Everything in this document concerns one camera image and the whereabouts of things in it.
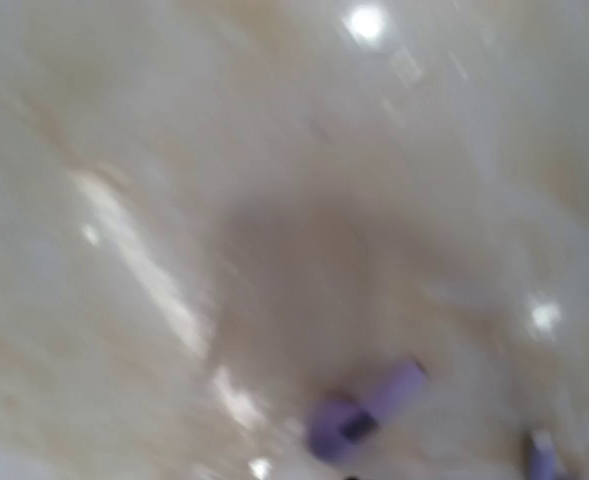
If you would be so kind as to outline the purple earbud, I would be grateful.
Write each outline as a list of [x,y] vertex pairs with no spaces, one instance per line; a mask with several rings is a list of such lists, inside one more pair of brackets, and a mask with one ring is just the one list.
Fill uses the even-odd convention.
[[531,430],[526,435],[525,478],[527,480],[560,480],[562,471],[550,433],[544,429]]
[[306,444],[312,455],[325,463],[340,463],[353,456],[381,427],[399,414],[425,386],[424,365],[410,358],[382,376],[358,398],[334,396],[312,412]]

